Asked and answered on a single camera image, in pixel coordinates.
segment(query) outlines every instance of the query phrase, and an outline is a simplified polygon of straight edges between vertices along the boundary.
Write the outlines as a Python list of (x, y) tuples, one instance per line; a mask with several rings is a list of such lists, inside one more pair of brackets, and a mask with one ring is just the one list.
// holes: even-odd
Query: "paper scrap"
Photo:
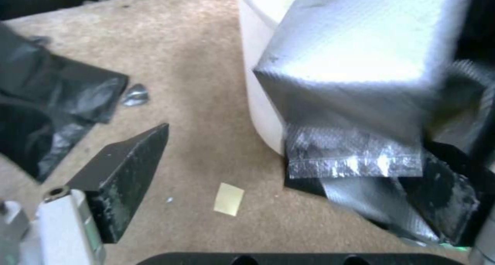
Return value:
[(236, 216), (243, 195), (244, 190), (229, 184), (221, 183), (213, 210), (231, 216)]

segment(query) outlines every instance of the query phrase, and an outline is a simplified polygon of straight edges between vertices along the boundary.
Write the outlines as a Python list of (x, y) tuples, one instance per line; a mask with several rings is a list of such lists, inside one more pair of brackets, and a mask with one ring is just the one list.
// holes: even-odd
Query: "black garbage bag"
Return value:
[(127, 83), (0, 24), (0, 153), (43, 182), (95, 123), (110, 121)]

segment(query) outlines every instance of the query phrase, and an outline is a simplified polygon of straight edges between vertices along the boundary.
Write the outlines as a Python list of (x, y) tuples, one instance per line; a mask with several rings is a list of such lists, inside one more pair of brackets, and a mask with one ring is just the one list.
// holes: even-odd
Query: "white plastic bucket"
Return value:
[(283, 155), (283, 121), (252, 69), (294, 0), (238, 0), (251, 120), (265, 143)]

